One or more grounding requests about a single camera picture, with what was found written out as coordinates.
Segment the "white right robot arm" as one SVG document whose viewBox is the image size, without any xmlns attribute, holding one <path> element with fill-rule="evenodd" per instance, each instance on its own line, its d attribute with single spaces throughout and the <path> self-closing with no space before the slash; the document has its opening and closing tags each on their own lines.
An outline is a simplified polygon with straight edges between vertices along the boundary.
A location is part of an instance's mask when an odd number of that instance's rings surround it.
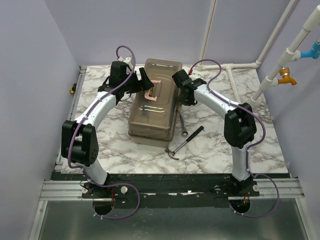
<svg viewBox="0 0 320 240">
<path fill-rule="evenodd" d="M 250 177 L 247 148 L 257 132 L 251 105 L 246 102 L 239 104 L 213 89 L 209 90 L 206 81 L 201 78 L 192 79 L 183 69 L 177 71 L 172 79 L 180 89 L 182 105 L 193 106 L 202 103 L 224 120 L 223 136 L 231 146 L 231 174 L 236 179 L 230 183 L 230 191 L 236 196 L 243 195 L 248 190 L 245 180 Z"/>
</svg>

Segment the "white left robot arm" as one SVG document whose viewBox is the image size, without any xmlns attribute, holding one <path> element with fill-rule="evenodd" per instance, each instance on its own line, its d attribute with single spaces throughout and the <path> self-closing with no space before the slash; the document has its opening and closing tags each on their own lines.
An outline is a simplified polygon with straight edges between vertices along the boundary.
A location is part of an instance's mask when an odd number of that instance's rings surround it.
<svg viewBox="0 0 320 240">
<path fill-rule="evenodd" d="M 97 160 L 96 128 L 125 94 L 145 92 L 154 87 L 143 67 L 139 68 L 139 73 L 141 78 L 128 62 L 112 62 L 110 74 L 98 87 L 90 106 L 75 120 L 66 120 L 62 124 L 61 156 L 67 159 L 71 169 L 82 169 L 88 179 L 95 182 L 93 191 L 101 198 L 110 194 L 111 185 L 106 182 L 108 173 Z"/>
</svg>

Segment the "beige plastic tool box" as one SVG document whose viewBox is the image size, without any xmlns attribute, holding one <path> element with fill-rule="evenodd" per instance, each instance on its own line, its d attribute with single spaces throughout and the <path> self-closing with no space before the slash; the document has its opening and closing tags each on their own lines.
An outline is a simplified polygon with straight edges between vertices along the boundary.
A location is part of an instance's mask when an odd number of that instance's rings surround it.
<svg viewBox="0 0 320 240">
<path fill-rule="evenodd" d="M 154 87 L 136 94 L 128 119 L 128 136 L 138 144 L 167 148 L 173 140 L 179 108 L 179 88 L 172 76 L 177 61 L 148 58 L 144 65 Z"/>
</svg>

